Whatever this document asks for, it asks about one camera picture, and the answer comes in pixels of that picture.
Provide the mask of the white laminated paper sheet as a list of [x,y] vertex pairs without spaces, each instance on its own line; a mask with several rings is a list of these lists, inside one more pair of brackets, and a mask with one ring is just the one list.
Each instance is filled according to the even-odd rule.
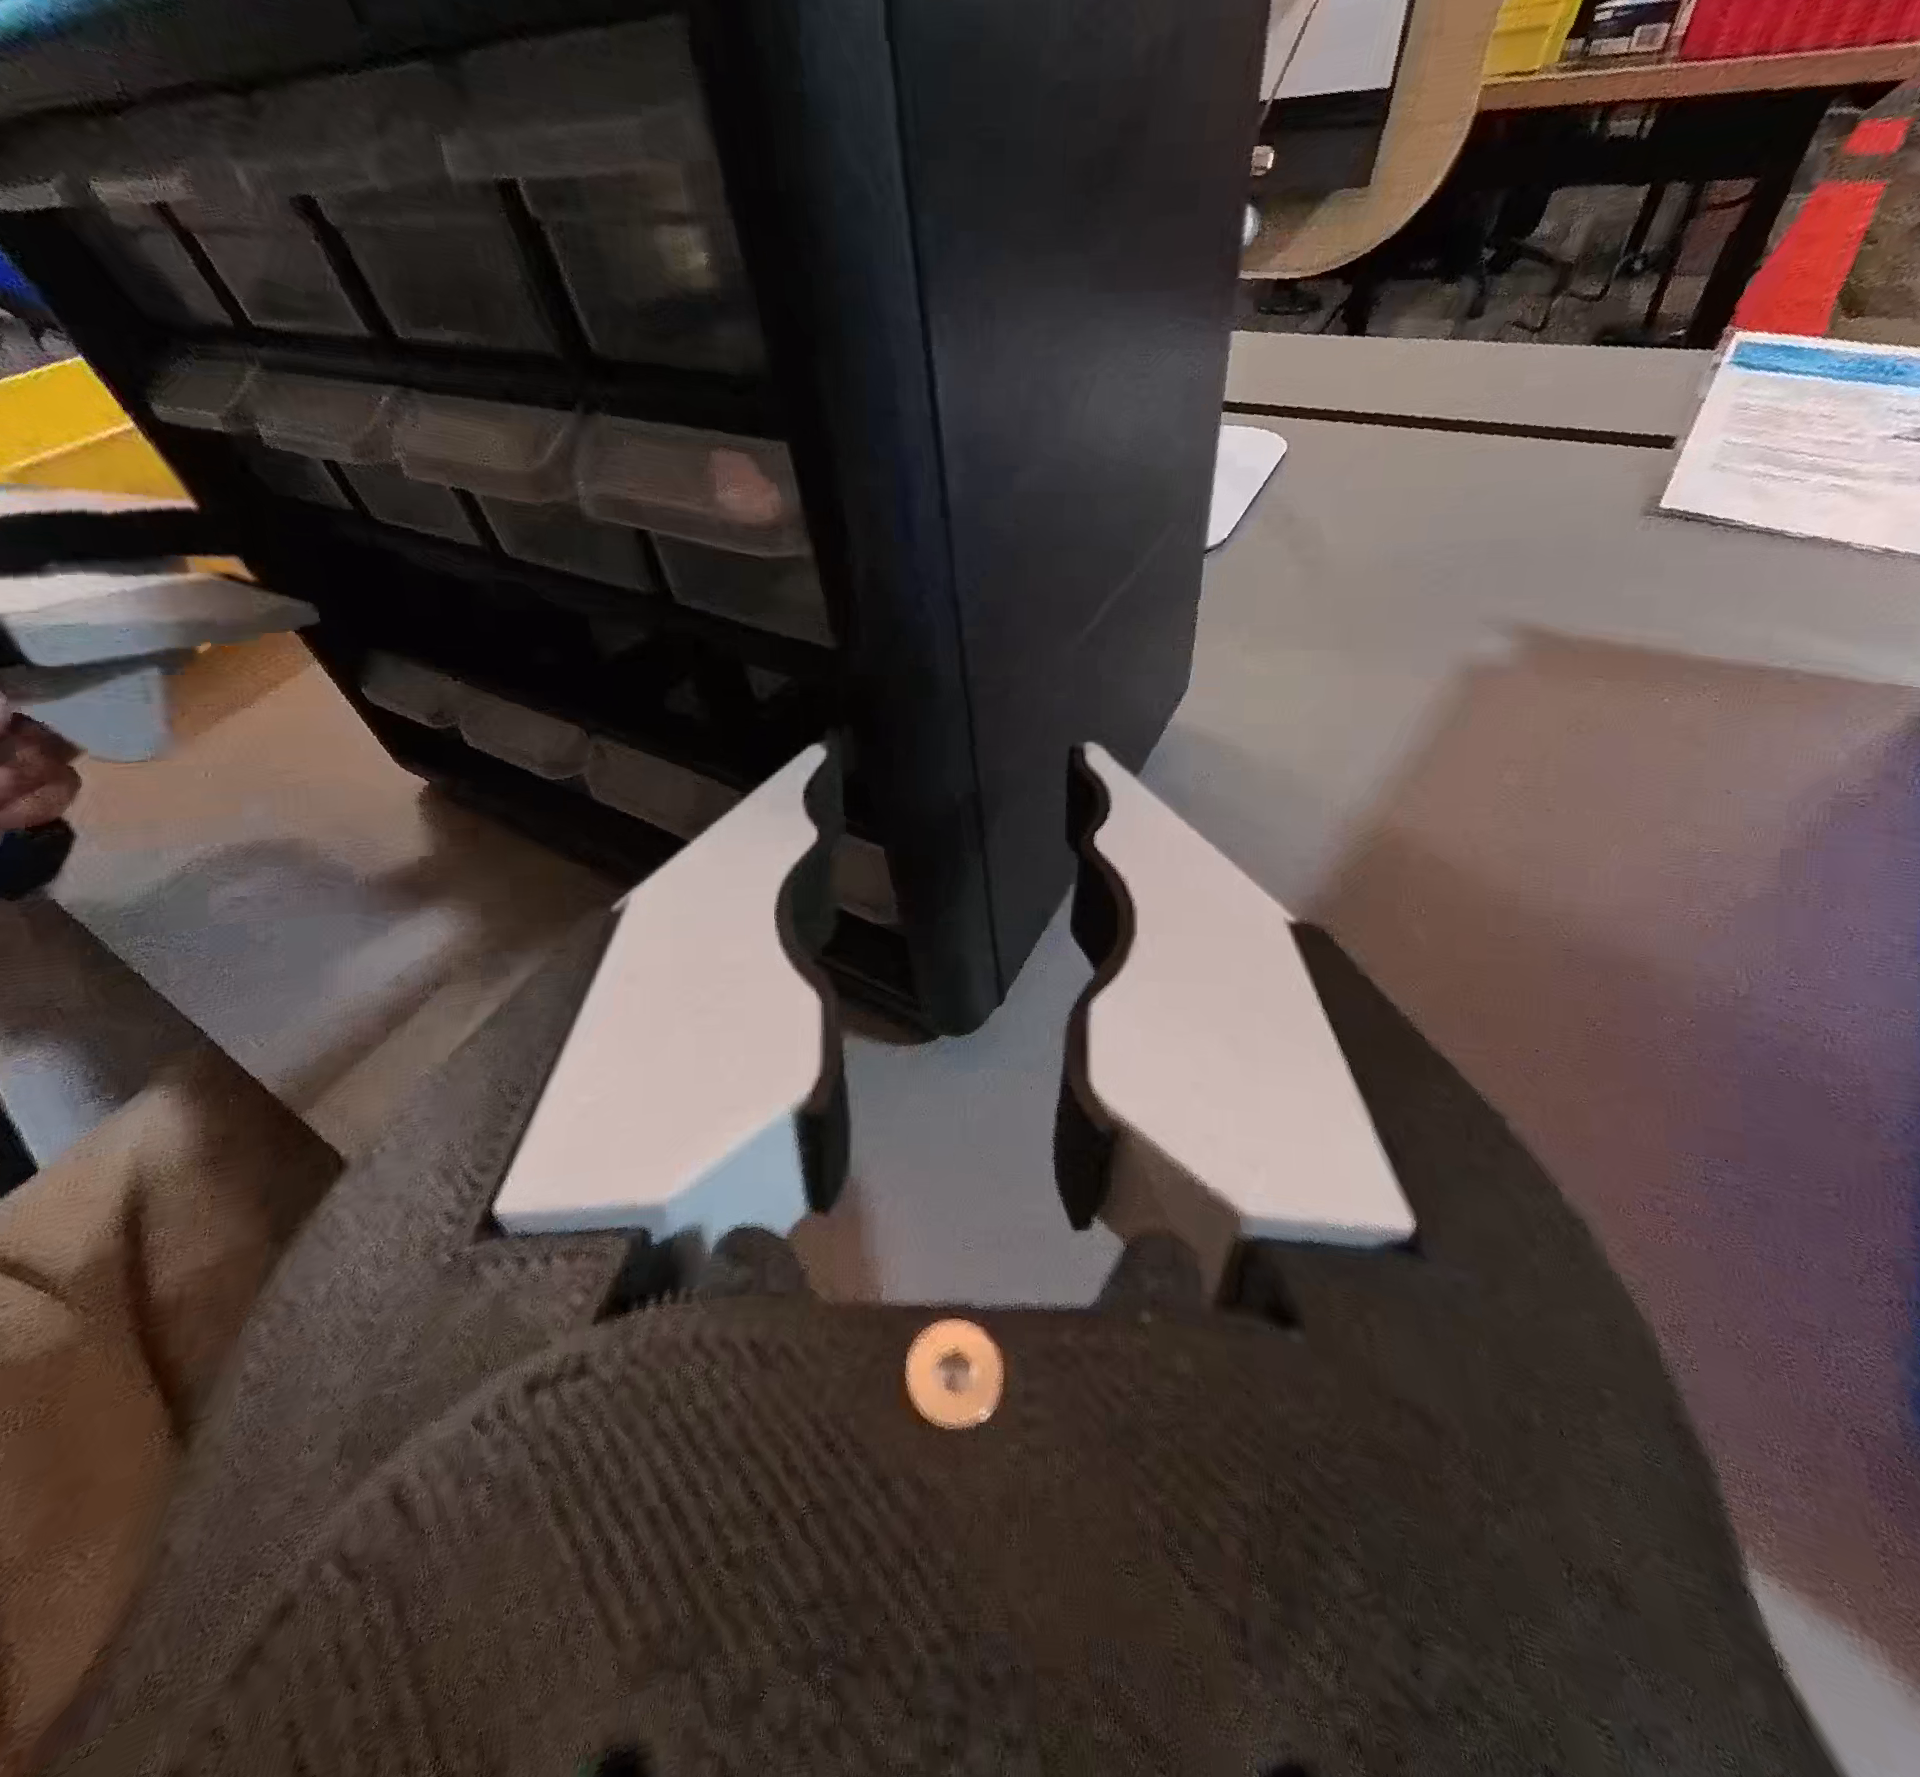
[[1917,350],[1733,336],[1651,515],[1915,560]]

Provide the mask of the set of clear cabinet drawers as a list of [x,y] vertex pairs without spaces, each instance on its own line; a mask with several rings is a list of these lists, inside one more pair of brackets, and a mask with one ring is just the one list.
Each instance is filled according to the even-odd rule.
[[289,21],[145,34],[4,7],[4,253],[383,752],[648,873],[836,740],[829,970],[930,1028],[948,539],[896,177],[734,181],[678,17],[339,67]]

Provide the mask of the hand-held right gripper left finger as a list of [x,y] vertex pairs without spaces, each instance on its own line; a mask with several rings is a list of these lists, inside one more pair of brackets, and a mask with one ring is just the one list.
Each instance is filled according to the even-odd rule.
[[795,756],[617,910],[492,1207],[507,1236],[786,1236],[852,1164],[824,952],[833,742]]

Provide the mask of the wooden table with black legs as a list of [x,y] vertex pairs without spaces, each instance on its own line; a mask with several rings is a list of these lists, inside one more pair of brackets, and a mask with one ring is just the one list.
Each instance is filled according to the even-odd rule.
[[1712,349],[1769,250],[1833,100],[1915,76],[1917,45],[1720,62],[1610,64],[1495,80],[1451,174],[1474,188],[1744,182],[1686,349]]

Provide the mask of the large yellow plastic bin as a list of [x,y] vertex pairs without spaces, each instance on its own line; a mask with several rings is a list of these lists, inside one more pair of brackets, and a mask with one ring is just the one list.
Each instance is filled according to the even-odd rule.
[[[32,485],[192,500],[103,381],[80,359],[3,383],[3,487]],[[204,551],[192,569],[244,578],[227,539],[204,516]]]

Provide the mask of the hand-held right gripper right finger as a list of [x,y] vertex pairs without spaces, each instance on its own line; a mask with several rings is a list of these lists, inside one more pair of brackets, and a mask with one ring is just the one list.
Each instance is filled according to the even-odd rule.
[[1184,1246],[1406,1246],[1417,1224],[1292,915],[1087,742],[1069,756],[1069,1224]]

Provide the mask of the white instruction sign board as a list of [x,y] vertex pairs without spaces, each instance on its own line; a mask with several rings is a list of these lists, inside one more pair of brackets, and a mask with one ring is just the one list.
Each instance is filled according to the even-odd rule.
[[1303,0],[1269,0],[1255,199],[1323,199],[1372,178],[1410,0],[1324,0],[1281,94],[1262,103]]

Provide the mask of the grey desk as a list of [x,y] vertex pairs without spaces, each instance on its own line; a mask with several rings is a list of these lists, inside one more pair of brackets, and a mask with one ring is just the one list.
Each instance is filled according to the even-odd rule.
[[[1836,1761],[1915,1774],[1915,562],[1654,516],[1702,373],[1237,341],[1288,457],[1145,778],[1557,1176]],[[181,687],[4,910],[4,1108],[56,1156],[207,1034],[364,1150],[615,883],[289,639]]]

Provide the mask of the black drawer organizer cabinet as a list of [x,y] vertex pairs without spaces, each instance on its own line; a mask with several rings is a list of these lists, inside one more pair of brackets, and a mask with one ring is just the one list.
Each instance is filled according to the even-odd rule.
[[734,181],[806,145],[847,208],[896,177],[948,539],[923,1031],[982,1023],[1069,887],[1069,752],[1140,764],[1187,691],[1265,0],[53,3],[124,15],[139,64],[151,18],[289,21],[295,67],[678,17]]

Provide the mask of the small yellow bin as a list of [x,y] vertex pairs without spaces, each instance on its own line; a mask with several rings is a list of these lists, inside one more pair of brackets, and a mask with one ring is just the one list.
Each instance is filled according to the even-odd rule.
[[1566,51],[1582,0],[1502,0],[1489,40],[1482,80],[1486,84],[1536,76]]

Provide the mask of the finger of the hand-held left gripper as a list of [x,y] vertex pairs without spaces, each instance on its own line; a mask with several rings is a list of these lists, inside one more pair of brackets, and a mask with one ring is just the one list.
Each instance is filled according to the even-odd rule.
[[203,572],[44,572],[3,583],[4,720],[81,754],[147,762],[171,744],[169,675],[204,647],[308,628],[317,610]]
[[188,497],[3,487],[3,578],[141,565],[204,551],[204,512]]

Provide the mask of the curved wooden panel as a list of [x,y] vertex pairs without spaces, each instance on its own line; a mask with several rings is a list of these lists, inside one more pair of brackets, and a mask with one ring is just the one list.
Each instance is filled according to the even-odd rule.
[[1410,223],[1466,145],[1500,3],[1410,0],[1372,178],[1323,199],[1260,205],[1260,231],[1243,254],[1243,279],[1324,277]]

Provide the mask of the person's left hand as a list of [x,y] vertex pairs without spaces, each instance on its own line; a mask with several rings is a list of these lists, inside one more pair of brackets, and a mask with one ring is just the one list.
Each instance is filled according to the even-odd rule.
[[80,752],[27,714],[3,731],[3,834],[20,834],[67,818],[80,789]]

